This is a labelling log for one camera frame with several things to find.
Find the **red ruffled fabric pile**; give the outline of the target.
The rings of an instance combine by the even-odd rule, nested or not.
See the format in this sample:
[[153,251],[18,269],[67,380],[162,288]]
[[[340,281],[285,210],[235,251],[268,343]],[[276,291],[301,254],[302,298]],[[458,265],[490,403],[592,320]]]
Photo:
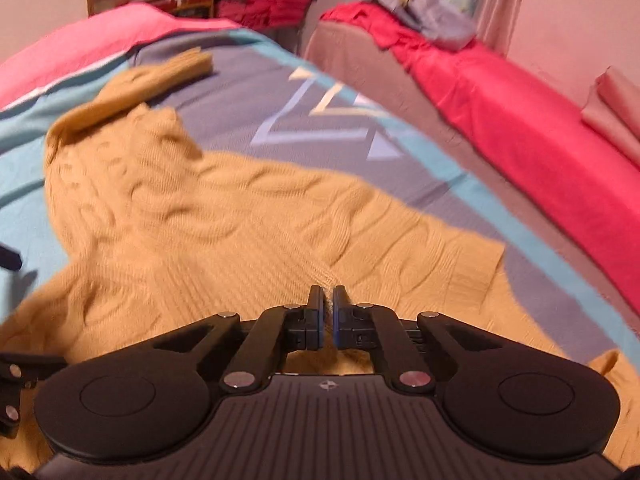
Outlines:
[[221,0],[217,16],[261,32],[270,28],[299,27],[312,0]]

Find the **blue grey patterned bedspread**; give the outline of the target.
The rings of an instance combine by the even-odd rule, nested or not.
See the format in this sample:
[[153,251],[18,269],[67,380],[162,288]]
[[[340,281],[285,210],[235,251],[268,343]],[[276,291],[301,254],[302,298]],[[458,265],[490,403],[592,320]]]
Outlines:
[[1,275],[10,313],[66,263],[47,217],[42,155],[58,116],[141,64],[200,47],[215,73],[164,97],[206,150],[356,174],[452,226],[500,240],[518,302],[571,358],[639,359],[639,321],[590,259],[447,126],[394,58],[370,53],[374,91],[224,21],[135,4],[63,26],[1,65],[1,239],[22,257]]

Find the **pink pillow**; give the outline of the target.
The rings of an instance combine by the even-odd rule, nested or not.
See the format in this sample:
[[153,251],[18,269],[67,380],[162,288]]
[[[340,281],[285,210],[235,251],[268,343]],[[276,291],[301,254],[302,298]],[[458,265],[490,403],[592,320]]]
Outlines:
[[639,87],[610,66],[594,81],[580,118],[639,167],[639,112]]

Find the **grey lilac crumpled cloth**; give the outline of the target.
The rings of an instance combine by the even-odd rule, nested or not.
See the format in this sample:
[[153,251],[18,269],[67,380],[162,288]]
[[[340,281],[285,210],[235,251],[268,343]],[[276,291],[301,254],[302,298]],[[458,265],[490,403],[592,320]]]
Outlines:
[[476,38],[472,18],[445,0],[368,0],[441,49],[460,51]]

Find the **red bed sheet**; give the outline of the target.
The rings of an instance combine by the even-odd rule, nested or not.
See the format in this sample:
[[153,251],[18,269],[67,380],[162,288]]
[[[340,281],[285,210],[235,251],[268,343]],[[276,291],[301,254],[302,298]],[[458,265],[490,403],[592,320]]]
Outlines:
[[445,50],[375,3],[339,4],[321,18],[392,52],[446,121],[638,307],[639,167],[585,125],[574,103],[481,42]]

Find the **pink curtain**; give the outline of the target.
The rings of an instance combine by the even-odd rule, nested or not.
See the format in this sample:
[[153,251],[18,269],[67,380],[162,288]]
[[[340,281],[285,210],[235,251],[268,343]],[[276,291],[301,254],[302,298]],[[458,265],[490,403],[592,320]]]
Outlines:
[[509,51],[522,0],[480,0],[474,18],[477,37],[502,56]]

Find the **grey mattress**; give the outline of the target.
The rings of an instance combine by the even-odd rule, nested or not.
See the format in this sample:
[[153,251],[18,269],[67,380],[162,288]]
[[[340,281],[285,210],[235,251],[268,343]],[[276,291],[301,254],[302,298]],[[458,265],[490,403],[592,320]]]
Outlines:
[[337,22],[318,23],[308,41],[305,58],[333,78],[363,93],[420,131],[460,166],[472,171],[504,206],[562,256],[612,304],[627,325],[639,330],[639,317],[605,274],[524,192],[506,180],[475,151],[471,143],[439,116],[414,80],[390,51],[381,50],[364,30]]

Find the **yellow cable knit sweater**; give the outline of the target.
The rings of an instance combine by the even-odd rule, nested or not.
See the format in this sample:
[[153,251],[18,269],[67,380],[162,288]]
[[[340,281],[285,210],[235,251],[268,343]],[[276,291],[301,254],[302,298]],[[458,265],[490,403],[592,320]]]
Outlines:
[[[164,97],[201,49],[136,66],[43,141],[67,263],[1,326],[6,479],[634,479],[639,377],[573,362],[503,242],[344,172],[206,151]],[[323,347],[219,382],[262,312],[326,295]],[[392,309],[435,378],[399,392],[333,341],[333,289]]]

